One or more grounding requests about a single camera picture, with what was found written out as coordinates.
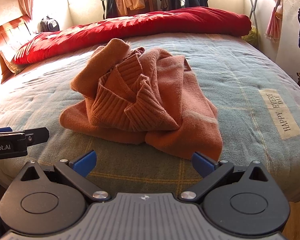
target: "backpack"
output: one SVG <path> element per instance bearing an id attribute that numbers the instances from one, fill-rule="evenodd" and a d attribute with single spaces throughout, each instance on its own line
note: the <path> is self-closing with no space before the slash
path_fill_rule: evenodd
<path id="1" fill-rule="evenodd" d="M 40 22 L 40 29 L 42 32 L 57 32 L 60 31 L 58 22 L 49 16 L 42 18 Z"/>

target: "orange sweater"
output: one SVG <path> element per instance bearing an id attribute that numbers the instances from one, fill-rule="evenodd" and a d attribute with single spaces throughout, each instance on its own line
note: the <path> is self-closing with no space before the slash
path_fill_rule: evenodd
<path id="1" fill-rule="evenodd" d="M 217 109 L 185 56 L 164 49 L 131 51 L 112 39 L 95 50 L 70 87 L 85 99 L 61 113 L 65 128 L 115 142 L 146 142 L 186 159 L 195 151 L 220 156 Z"/>

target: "wooden headboard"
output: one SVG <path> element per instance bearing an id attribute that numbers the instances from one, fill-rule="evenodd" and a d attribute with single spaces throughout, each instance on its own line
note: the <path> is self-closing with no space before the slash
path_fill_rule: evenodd
<path id="1" fill-rule="evenodd" d="M 18 19 L 12 20 L 0 26 L 0 46 L 11 43 L 13 40 L 18 40 L 20 37 L 30 36 L 30 31 L 27 27 L 29 22 L 28 16 L 21 16 Z M 0 56 L 0 78 L 5 80 L 12 73 L 7 69 L 3 58 Z"/>

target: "metal bolt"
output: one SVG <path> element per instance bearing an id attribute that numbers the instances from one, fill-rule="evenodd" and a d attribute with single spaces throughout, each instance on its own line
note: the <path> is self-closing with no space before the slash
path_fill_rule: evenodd
<path id="1" fill-rule="evenodd" d="M 103 190 L 99 190 L 99 191 L 96 191 L 92 194 L 92 196 L 96 199 L 105 199 L 109 196 L 108 192 L 105 192 Z"/>
<path id="2" fill-rule="evenodd" d="M 192 191 L 184 191 L 180 194 L 180 197 L 183 199 L 194 199 L 196 196 L 197 194 Z"/>

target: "blue gripper pad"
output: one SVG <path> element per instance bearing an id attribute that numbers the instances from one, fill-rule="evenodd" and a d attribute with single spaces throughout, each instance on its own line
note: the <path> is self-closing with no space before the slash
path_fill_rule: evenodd
<path id="1" fill-rule="evenodd" d="M 96 165 L 97 154 L 95 151 L 89 151 L 69 162 L 69 167 L 83 177 L 86 177 Z"/>
<path id="2" fill-rule="evenodd" d="M 209 160 L 202 157 L 200 154 L 195 152 L 191 158 L 193 168 L 199 173 L 199 175 L 204 178 L 210 173 L 215 171 L 216 167 Z"/>
<path id="3" fill-rule="evenodd" d="M 0 132 L 12 132 L 12 129 L 10 127 L 4 127 L 0 128 Z"/>

